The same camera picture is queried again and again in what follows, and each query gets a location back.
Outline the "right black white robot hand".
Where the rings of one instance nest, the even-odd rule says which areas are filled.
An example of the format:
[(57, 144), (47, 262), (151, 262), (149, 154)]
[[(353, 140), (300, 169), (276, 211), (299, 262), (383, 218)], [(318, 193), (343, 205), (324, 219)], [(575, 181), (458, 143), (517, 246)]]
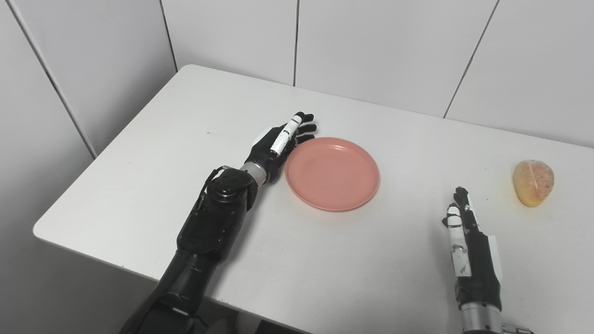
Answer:
[(490, 239), (479, 227), (467, 189), (458, 186), (452, 198), (454, 202), (442, 222), (448, 230), (458, 307), (478, 303), (502, 311), (501, 284)]

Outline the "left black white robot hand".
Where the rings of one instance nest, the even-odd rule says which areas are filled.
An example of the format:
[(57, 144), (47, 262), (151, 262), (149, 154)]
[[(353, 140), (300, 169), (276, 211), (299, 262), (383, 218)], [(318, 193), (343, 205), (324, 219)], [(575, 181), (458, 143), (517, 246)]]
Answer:
[(315, 138), (314, 119), (313, 114), (299, 111), (287, 123), (265, 131), (252, 146), (242, 170), (259, 186), (275, 182), (291, 152)]

